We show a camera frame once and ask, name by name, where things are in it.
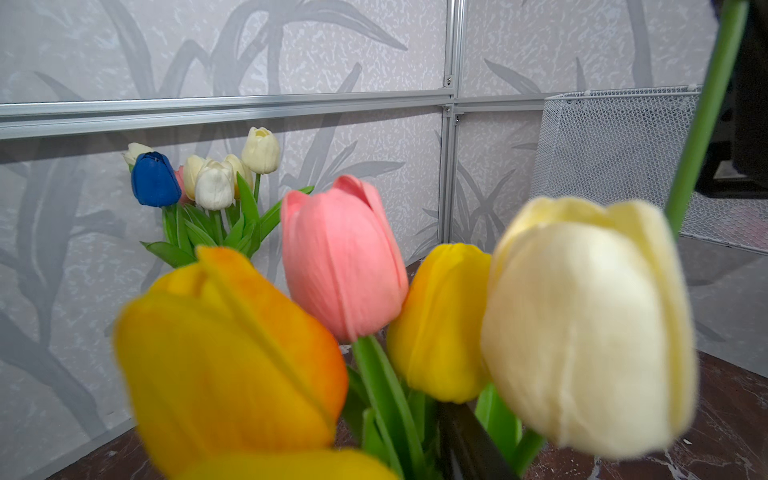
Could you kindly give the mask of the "bunch of remaining tulips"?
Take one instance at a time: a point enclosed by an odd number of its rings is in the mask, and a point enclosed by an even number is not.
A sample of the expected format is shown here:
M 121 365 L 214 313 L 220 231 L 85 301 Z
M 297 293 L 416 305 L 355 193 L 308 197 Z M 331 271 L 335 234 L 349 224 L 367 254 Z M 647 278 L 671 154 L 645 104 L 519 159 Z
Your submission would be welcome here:
M 434 407 L 478 396 L 491 258 L 443 244 L 409 277 L 352 176 L 281 206 L 288 288 L 201 246 L 119 315 L 137 429 L 170 479 L 439 479 Z

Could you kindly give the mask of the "white tulip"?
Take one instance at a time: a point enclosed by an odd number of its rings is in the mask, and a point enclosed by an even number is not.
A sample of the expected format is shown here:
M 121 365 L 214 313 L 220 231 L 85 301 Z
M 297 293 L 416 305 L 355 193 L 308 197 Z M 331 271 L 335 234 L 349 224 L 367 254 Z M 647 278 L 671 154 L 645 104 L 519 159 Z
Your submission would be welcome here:
M 692 308 L 668 221 L 646 201 L 526 203 L 492 255 L 480 345 L 508 408 L 558 447 L 636 459 L 693 423 Z
M 126 164 L 129 166 L 129 168 L 132 169 L 135 166 L 135 163 L 139 156 L 152 151 L 153 149 L 147 145 L 137 143 L 137 142 L 131 142 L 128 144 L 127 150 L 122 153 L 122 156 Z
M 251 127 L 241 152 L 241 160 L 252 172 L 252 190 L 258 200 L 262 175 L 275 172 L 280 165 L 280 143 L 277 137 L 265 127 Z

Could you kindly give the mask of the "pale yellow tulip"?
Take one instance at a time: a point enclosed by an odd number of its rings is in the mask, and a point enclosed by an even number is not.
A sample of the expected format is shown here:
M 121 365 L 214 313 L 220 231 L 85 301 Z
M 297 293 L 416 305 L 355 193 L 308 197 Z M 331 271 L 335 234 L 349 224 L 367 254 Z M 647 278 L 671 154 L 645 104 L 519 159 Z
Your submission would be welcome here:
M 195 201 L 208 212 L 214 238 L 221 243 L 224 240 L 222 211 L 235 201 L 235 180 L 229 163 L 209 159 L 203 164 L 196 177 Z

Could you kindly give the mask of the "yellow orange tulip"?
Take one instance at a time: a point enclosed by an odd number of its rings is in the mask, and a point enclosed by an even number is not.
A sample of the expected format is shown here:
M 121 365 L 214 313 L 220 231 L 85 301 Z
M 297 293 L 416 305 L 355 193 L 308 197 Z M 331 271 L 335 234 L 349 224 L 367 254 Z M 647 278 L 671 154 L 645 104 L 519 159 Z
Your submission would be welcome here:
M 226 164 L 232 172 L 234 198 L 236 200 L 239 200 L 241 197 L 239 178 L 242 178 L 245 182 L 245 192 L 251 192 L 253 190 L 253 172 L 241 159 L 239 159 L 236 155 L 228 154 L 224 158 L 223 163 Z

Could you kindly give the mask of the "pink tulip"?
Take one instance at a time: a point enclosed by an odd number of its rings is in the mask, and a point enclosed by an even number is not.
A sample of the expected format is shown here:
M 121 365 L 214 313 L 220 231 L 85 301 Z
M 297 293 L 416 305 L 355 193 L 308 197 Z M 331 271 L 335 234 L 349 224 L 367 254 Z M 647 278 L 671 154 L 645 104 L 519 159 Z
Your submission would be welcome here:
M 174 171 L 176 182 L 179 186 L 180 190 L 180 198 L 179 203 L 180 204 L 186 204 L 190 202 L 190 199 L 186 195 L 186 189 L 184 185 L 184 167 L 180 166 L 178 169 Z

